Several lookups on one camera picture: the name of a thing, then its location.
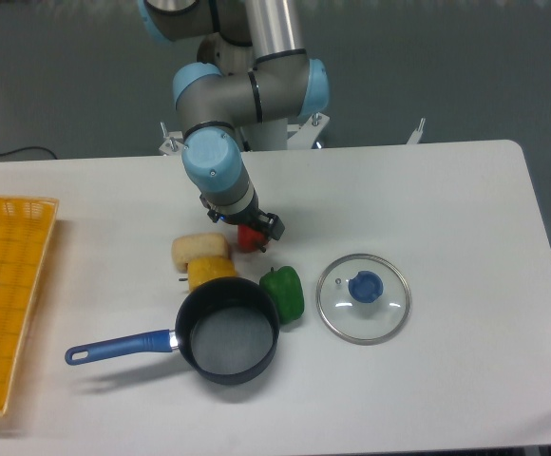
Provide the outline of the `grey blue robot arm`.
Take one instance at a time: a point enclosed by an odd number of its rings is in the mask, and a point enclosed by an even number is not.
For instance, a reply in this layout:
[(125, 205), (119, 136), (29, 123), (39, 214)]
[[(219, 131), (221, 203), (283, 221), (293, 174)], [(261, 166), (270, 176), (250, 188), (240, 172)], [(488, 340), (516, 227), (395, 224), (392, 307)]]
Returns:
[(203, 36), (212, 55), (173, 78), (182, 162), (208, 217), (280, 239), (242, 160), (244, 127), (311, 116), (328, 106), (324, 64), (309, 58), (293, 1), (141, 1), (145, 27), (163, 40)]

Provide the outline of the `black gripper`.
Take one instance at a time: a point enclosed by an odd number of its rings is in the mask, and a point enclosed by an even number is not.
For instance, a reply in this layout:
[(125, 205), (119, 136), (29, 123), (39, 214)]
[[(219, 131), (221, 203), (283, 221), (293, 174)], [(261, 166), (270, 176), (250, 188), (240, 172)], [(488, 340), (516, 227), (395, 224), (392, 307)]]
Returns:
[(207, 209), (207, 216), (213, 222), (222, 221), (230, 225), (249, 225), (253, 230), (260, 232), (267, 239), (280, 240), (285, 232), (285, 225), (281, 218), (274, 213), (264, 213), (259, 210), (258, 197), (240, 201), (237, 205), (219, 207), (212, 204), (203, 194), (199, 195), (200, 202)]

